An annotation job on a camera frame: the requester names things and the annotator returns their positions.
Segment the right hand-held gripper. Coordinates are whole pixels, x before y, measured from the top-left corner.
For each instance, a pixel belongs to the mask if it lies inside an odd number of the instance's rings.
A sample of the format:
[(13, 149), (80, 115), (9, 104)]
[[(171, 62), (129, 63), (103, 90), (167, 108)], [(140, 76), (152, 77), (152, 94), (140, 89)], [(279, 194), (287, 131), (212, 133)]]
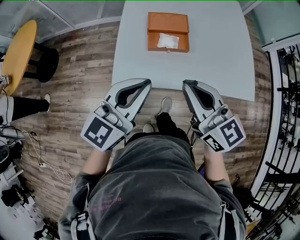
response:
[[(190, 112), (198, 121), (191, 129), (213, 151), (228, 152), (245, 140), (246, 134), (239, 117), (223, 104), (215, 88), (203, 82), (195, 84), (192, 80), (184, 80), (182, 91)], [(204, 119), (203, 109), (215, 112)]]

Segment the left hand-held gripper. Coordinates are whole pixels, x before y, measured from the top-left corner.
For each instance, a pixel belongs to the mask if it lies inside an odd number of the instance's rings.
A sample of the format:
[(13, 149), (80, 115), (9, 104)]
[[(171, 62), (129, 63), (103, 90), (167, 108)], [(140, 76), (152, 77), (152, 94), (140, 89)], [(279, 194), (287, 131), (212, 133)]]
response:
[[(151, 90), (151, 80), (132, 78), (114, 84), (90, 112), (81, 131), (81, 137), (101, 152), (111, 150), (133, 129), (132, 122), (140, 112)], [(128, 116), (116, 108), (125, 108)]]

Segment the white plastic bag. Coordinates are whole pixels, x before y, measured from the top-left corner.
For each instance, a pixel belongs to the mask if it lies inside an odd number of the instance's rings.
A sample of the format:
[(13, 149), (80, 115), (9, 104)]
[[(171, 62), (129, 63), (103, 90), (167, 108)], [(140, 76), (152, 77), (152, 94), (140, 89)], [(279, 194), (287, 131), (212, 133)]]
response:
[(178, 49), (178, 46), (179, 46), (179, 37), (167, 35), (164, 33), (159, 34), (159, 40), (157, 43), (158, 48)]

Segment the orange box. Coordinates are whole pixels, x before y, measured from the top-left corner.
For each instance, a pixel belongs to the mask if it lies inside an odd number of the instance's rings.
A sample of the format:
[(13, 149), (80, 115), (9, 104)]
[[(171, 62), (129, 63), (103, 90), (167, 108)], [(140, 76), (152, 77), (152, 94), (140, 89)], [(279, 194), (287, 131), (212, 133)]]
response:
[[(179, 37), (178, 49), (158, 48), (159, 34)], [(148, 51), (188, 53), (189, 22), (188, 16), (174, 13), (149, 12), (148, 13)]]

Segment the person's left forearm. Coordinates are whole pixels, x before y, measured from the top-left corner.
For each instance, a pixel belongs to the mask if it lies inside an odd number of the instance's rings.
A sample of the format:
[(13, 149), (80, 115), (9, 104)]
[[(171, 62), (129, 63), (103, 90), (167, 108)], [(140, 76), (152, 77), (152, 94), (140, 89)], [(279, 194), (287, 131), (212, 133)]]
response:
[(106, 172), (112, 151), (101, 152), (94, 148), (82, 167), (82, 172), (90, 175), (101, 175)]

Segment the person's right forearm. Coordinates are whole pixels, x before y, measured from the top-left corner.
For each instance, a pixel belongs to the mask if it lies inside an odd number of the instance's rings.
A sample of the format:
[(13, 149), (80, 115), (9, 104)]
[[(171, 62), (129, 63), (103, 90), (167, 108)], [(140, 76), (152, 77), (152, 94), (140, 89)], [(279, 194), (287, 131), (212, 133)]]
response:
[(222, 153), (215, 152), (207, 144), (204, 145), (204, 175), (211, 185), (221, 180), (230, 182)]

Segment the person's black trousers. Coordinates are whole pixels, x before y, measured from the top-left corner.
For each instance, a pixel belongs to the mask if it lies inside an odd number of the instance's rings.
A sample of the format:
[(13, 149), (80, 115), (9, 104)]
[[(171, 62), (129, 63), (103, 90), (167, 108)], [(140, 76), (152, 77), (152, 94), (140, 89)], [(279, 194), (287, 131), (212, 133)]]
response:
[(156, 122), (160, 134), (176, 137), (189, 143), (185, 131), (176, 126), (168, 112), (160, 113), (156, 117)]

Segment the black metal rack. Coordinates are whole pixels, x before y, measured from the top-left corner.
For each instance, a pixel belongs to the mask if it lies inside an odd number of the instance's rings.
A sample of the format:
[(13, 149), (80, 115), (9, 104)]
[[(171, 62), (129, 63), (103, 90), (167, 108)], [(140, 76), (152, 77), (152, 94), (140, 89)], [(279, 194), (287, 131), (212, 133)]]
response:
[(271, 108), (266, 146), (251, 184), (246, 240), (284, 240), (300, 231), (300, 43), (268, 52)]

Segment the person's grey shirt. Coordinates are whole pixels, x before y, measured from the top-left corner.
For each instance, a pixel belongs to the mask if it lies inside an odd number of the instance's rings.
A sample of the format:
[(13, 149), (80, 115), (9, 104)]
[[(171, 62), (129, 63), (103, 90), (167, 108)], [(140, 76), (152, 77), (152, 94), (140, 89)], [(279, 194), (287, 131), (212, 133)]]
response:
[(83, 212), (95, 240), (244, 240), (247, 233), (230, 182), (209, 184), (189, 144), (166, 135), (129, 142), (104, 174), (81, 171), (59, 219), (61, 240), (85, 238), (75, 229)]

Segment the round yellow table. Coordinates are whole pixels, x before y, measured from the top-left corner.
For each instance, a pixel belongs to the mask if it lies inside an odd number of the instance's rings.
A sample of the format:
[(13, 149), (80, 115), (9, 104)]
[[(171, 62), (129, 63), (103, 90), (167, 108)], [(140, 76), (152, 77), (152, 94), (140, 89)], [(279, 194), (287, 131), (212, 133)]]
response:
[(2, 74), (11, 77), (12, 82), (4, 89), (11, 96), (23, 78), (49, 81), (59, 63), (58, 51), (36, 43), (37, 22), (26, 22), (15, 34), (3, 61)]

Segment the black equipment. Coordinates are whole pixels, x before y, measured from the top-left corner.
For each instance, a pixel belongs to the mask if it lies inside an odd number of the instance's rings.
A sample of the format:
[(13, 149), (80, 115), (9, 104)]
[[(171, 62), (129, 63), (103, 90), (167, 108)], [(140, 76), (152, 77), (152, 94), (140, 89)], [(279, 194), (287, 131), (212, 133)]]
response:
[(22, 159), (23, 142), (17, 141), (12, 147), (0, 146), (0, 174), (5, 172), (15, 159)]

